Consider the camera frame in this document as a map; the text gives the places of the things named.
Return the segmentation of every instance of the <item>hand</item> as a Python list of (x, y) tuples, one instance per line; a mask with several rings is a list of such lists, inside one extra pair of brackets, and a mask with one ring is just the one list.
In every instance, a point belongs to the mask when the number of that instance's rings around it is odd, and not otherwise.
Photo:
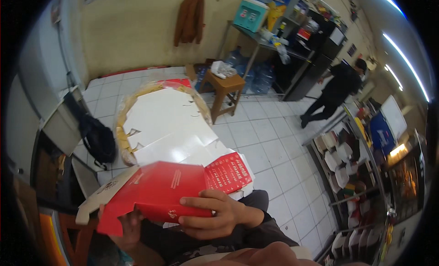
[(180, 204), (216, 213), (213, 217), (179, 217), (178, 222), (187, 235), (198, 240), (229, 236), (237, 224), (244, 223), (246, 206), (243, 203), (217, 190), (203, 190), (199, 196), (182, 197)]
[[(99, 205), (98, 218), (101, 219), (104, 213), (104, 205)], [(127, 252), (133, 249), (140, 240), (140, 222), (143, 220), (142, 213), (134, 208), (134, 211), (118, 217), (120, 223), (122, 224), (123, 236), (110, 236), (116, 245)]]

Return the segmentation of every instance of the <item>teal water dispenser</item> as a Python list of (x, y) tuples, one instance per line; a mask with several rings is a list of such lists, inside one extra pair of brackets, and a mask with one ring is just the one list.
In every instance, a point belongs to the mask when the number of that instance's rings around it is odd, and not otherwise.
[(242, 0), (233, 23), (251, 32), (257, 32), (264, 23), (270, 8), (256, 0)]

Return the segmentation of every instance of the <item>man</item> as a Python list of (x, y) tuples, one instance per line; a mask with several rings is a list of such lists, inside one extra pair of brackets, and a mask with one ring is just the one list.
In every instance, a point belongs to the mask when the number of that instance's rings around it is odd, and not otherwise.
[[(355, 66), (340, 63), (331, 68), (331, 71), (324, 77), (319, 79), (319, 84), (327, 77), (334, 76), (322, 91), (322, 95), (310, 106), (310, 108), (300, 116), (302, 120), (302, 129), (308, 125), (310, 121), (323, 120), (330, 118), (338, 106), (340, 106), (349, 94), (356, 94), (361, 87), (361, 75), (367, 70), (366, 62), (363, 59), (357, 59)], [(323, 107), (321, 113), (312, 115), (316, 110)]]
[[(318, 266), (266, 212), (266, 191), (255, 190), (239, 202), (217, 190), (199, 196), (182, 197), (180, 203), (213, 210), (213, 217), (181, 216), (182, 231), (175, 231), (135, 210), (119, 218), (123, 236), (110, 238), (139, 266)], [(101, 205), (99, 217), (103, 210)]]

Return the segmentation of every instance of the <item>black backpack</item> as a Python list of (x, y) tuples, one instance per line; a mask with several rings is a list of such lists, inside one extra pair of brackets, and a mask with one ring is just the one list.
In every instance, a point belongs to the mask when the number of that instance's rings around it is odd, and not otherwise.
[(64, 96), (64, 101), (70, 112), (79, 121), (81, 138), (85, 148), (94, 157), (94, 164), (107, 171), (105, 163), (112, 163), (116, 159), (116, 143), (113, 132), (82, 109), (70, 92)]

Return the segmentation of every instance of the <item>brown jacket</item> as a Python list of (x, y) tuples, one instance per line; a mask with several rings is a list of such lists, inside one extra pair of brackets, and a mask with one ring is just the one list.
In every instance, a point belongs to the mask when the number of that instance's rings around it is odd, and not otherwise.
[(178, 43), (192, 43), (194, 38), (200, 44), (203, 35), (204, 0), (184, 0), (178, 12), (175, 26), (174, 46)]

